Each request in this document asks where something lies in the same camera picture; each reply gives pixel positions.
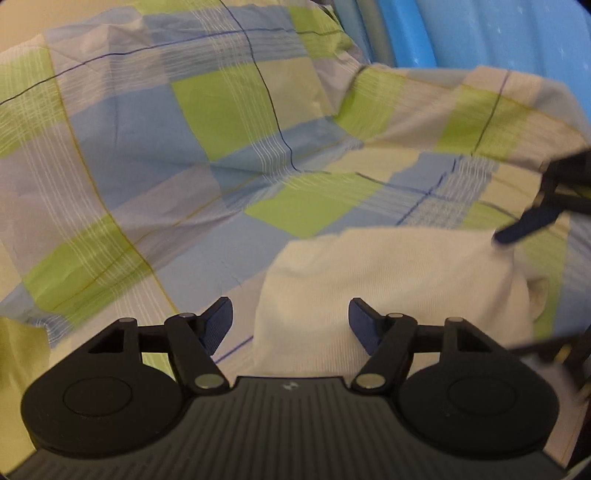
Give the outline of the white garment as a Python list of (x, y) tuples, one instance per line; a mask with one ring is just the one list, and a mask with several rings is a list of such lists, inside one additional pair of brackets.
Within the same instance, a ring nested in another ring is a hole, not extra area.
[(462, 317), (503, 346), (528, 343), (549, 281), (490, 231), (376, 227), (287, 244), (266, 272), (253, 336), (260, 376), (352, 379), (369, 357), (349, 301), (421, 324)]

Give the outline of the blue plastic storage bin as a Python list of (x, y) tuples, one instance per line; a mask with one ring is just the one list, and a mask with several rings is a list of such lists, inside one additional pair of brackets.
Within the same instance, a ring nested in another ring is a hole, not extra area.
[(334, 1), (366, 57), (400, 68), (532, 73), (590, 109), (590, 13), (579, 1)]

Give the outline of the plaid green blue bedsheet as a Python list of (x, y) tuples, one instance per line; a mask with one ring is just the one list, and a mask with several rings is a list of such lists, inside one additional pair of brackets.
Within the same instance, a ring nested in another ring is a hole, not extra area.
[[(221, 296), (215, 353), (253, 373), (288, 243), (376, 227), (493, 232), (587, 148), (568, 88), (515, 70), (368, 61), (310, 1), (140, 1), (1, 55), (1, 468), (33, 446), (25, 389), (118, 317)], [(590, 223), (516, 248), (546, 275), (533, 338), (590, 322)]]

